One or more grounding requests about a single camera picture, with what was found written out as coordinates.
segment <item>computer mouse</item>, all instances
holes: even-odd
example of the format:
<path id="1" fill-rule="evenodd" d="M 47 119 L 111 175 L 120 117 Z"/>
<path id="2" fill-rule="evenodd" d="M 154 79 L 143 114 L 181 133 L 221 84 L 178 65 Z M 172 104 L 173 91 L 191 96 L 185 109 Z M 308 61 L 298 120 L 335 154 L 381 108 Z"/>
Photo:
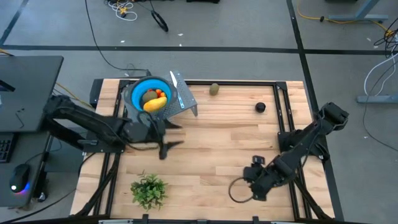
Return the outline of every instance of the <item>computer mouse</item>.
<path id="1" fill-rule="evenodd" d="M 30 167 L 28 164 L 21 164 L 15 167 L 10 179 L 10 188 L 14 193 L 25 189 L 29 180 L 29 170 Z"/>

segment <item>leaves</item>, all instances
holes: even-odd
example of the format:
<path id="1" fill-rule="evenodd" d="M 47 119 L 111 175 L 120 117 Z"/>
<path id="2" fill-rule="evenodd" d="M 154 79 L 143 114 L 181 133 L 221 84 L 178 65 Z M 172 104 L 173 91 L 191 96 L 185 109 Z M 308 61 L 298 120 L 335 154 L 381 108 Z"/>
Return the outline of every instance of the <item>leaves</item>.
<path id="1" fill-rule="evenodd" d="M 131 192 L 134 196 L 133 203 L 138 202 L 139 206 L 147 211 L 152 208 L 160 209 L 163 206 L 162 200 L 167 198 L 165 195 L 165 186 L 163 180 L 157 178 L 155 174 L 139 175 L 140 180 L 131 184 Z"/>

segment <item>black ball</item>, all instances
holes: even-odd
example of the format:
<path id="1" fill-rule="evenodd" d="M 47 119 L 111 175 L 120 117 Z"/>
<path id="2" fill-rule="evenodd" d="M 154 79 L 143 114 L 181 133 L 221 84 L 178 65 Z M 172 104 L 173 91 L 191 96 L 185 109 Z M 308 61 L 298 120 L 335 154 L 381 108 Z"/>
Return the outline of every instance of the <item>black ball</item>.
<path id="1" fill-rule="evenodd" d="M 256 104 L 256 111 L 258 112 L 258 113 L 262 113 L 262 112 L 264 112 L 266 110 L 266 104 L 265 103 L 257 103 Z"/>

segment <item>keyboard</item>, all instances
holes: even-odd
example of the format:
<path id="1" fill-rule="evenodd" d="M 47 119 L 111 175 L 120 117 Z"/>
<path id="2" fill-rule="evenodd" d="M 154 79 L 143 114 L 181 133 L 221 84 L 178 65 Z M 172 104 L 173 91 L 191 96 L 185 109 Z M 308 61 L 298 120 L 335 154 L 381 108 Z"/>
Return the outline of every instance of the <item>keyboard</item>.
<path id="1" fill-rule="evenodd" d="M 16 134 L 0 133 L 0 163 L 6 163 L 10 161 L 16 141 Z"/>

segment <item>small toy fruit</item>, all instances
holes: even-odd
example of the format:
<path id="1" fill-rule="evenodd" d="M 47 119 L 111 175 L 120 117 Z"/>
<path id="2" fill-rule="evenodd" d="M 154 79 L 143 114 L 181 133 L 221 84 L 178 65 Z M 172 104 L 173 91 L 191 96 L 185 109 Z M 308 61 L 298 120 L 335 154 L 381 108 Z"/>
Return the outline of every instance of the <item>small toy fruit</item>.
<path id="1" fill-rule="evenodd" d="M 157 93 L 157 97 L 160 97 L 160 94 L 162 93 L 162 90 L 156 90 L 156 93 Z"/>
<path id="2" fill-rule="evenodd" d="M 210 86 L 210 95 L 215 96 L 218 93 L 218 90 L 220 89 L 220 86 L 217 83 L 213 83 Z"/>
<path id="3" fill-rule="evenodd" d="M 144 111 L 146 112 L 155 112 L 162 107 L 164 107 L 167 103 L 167 98 L 166 97 L 160 97 L 158 99 L 153 99 L 148 101 L 147 103 L 144 104 Z"/>
<path id="4" fill-rule="evenodd" d="M 257 103 L 256 104 L 256 111 L 258 112 L 258 113 L 262 113 L 262 112 L 264 112 L 266 110 L 266 105 L 264 104 L 264 103 Z"/>
<path id="5" fill-rule="evenodd" d="M 142 101 L 144 103 L 146 103 L 146 102 L 156 99 L 156 98 L 157 98 L 157 94 L 154 91 L 148 91 L 142 96 Z"/>

